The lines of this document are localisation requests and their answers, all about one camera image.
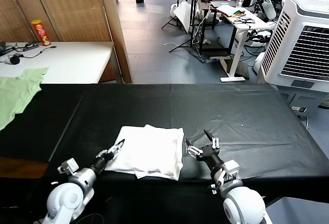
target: red can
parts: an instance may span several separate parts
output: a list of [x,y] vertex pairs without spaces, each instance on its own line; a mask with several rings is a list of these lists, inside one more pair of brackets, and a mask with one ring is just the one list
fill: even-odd
[[42,45],[49,46],[51,44],[51,41],[49,40],[49,36],[48,36],[47,32],[45,31],[45,27],[41,23],[41,20],[33,20],[32,24],[33,24],[35,31],[38,34],[38,37],[39,37]]

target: silver metal arm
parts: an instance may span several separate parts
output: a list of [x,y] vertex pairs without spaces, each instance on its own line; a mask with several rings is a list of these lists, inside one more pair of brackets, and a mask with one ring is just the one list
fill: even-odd
[[43,224],[66,224],[75,220],[94,196],[93,185],[103,172],[107,162],[114,160],[123,146],[124,140],[108,150],[102,150],[89,167],[78,171],[79,166],[74,158],[64,161],[57,168],[61,174],[67,174],[68,183],[57,186],[48,196],[48,213]]

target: white desk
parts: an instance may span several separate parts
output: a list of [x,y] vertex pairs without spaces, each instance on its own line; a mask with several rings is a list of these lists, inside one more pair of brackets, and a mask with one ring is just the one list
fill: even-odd
[[235,75],[237,65],[240,61],[243,47],[246,42],[248,30],[254,30],[254,29],[264,29],[265,30],[265,29],[269,28],[269,26],[264,21],[262,21],[259,17],[257,17],[253,13],[249,12],[247,9],[242,7],[242,8],[239,8],[239,10],[245,11],[245,13],[244,13],[245,16],[253,19],[255,21],[255,23],[235,24],[234,22],[236,21],[237,17],[227,17],[223,14],[223,16],[238,30],[237,33],[241,34],[241,36],[240,36],[240,41],[237,45],[236,52],[235,52],[233,62],[232,62],[229,72],[228,72],[228,67],[225,62],[225,59],[220,58],[220,63],[222,65],[225,73],[227,74],[227,77],[221,78],[222,82],[245,81],[244,77],[235,77],[234,75]]
[[[33,59],[21,58],[17,65],[0,62],[0,76],[17,77],[26,69],[48,67],[42,81],[44,84],[93,84],[99,82],[108,61],[111,61],[116,81],[122,83],[112,42],[52,42],[51,45],[57,48],[47,49]],[[32,57],[44,48],[40,46],[20,53]],[[1,56],[0,61],[8,54]]]

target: gray floor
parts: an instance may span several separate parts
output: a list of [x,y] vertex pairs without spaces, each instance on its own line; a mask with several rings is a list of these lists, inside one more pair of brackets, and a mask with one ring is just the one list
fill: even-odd
[[[182,30],[167,25],[161,26],[169,18],[171,4],[176,0],[144,0],[136,4],[135,0],[119,0],[118,10],[121,26],[129,55],[129,62],[136,84],[162,83],[221,83],[225,73],[219,64],[202,64],[185,49],[168,53],[174,47],[189,38]],[[207,30],[209,39],[220,36],[220,43],[227,46],[232,28],[228,25],[217,26],[215,31]],[[253,65],[254,58],[248,59],[244,52],[245,63]],[[250,80],[256,78],[249,67]],[[308,131],[329,157],[329,110],[318,109],[309,116]],[[329,221],[329,204],[283,198],[268,208],[274,224],[323,224]]]

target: white towel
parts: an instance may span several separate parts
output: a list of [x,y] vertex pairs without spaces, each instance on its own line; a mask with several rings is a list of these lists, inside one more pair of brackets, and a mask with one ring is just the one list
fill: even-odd
[[105,170],[135,174],[138,179],[153,176],[178,180],[183,167],[183,138],[182,128],[123,126],[116,143],[125,139],[124,144]]

